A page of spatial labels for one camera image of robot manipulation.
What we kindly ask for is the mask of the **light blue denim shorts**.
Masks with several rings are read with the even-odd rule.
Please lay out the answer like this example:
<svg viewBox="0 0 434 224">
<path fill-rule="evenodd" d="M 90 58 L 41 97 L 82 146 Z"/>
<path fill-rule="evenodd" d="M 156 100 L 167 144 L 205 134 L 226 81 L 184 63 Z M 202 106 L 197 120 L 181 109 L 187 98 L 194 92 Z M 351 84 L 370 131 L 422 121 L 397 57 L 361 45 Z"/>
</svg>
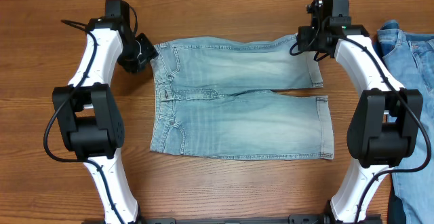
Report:
<svg viewBox="0 0 434 224">
<path fill-rule="evenodd" d="M 226 160 L 332 159 L 327 96 L 287 95 L 323 85 L 312 53 L 290 54 L 295 41 L 194 37 L 158 44 L 151 150 Z"/>
</svg>

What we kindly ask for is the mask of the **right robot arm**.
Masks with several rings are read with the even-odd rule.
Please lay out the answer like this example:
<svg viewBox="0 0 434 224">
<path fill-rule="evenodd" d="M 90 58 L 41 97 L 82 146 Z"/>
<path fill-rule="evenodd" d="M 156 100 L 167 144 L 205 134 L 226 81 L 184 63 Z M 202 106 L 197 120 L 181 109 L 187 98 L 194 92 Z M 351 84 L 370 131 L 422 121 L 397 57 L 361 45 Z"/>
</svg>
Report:
<svg viewBox="0 0 434 224">
<path fill-rule="evenodd" d="M 350 77 L 359 102 L 347 131 L 352 157 L 344 180 L 322 214 L 291 214 L 289 223 L 381 223 L 366 210 L 388 174 L 410 157 L 419 133 L 422 94 L 409 90 L 389 73 L 374 51 L 369 33 L 351 22 L 349 0 L 313 0 L 311 23 L 298 29 L 298 53 L 314 52 L 315 61 L 330 57 Z"/>
</svg>

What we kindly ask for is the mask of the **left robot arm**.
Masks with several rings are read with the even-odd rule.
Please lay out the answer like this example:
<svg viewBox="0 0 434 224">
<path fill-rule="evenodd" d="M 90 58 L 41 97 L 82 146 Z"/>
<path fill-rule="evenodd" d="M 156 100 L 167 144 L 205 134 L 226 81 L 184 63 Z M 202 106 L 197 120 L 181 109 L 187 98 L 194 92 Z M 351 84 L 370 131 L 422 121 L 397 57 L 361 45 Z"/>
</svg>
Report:
<svg viewBox="0 0 434 224">
<path fill-rule="evenodd" d="M 146 35 L 130 24 L 135 15 L 129 3 L 106 0 L 102 17 L 87 24 L 64 21 L 83 31 L 87 44 L 73 78 L 52 92 L 55 111 L 43 136 L 47 155 L 61 162 L 48 146 L 50 128 L 58 123 L 64 146 L 75 154 L 71 161 L 83 164 L 93 179 L 104 208 L 103 223 L 145 222 L 125 175 L 125 127 L 110 87 L 116 65 L 139 73 L 158 56 Z"/>
</svg>

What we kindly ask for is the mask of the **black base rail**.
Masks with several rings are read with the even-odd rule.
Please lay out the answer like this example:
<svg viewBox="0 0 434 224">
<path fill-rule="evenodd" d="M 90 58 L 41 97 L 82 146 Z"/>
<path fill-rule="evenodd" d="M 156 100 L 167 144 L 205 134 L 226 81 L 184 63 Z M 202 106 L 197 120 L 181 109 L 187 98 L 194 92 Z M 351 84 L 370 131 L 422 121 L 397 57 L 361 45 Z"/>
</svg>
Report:
<svg viewBox="0 0 434 224">
<path fill-rule="evenodd" d="M 289 217 L 281 218 L 247 218 L 247 219 L 191 219 L 176 220 L 167 219 L 141 219 L 142 224 L 321 224 L 321 223 L 342 223 L 332 221 L 323 214 L 291 214 Z"/>
</svg>

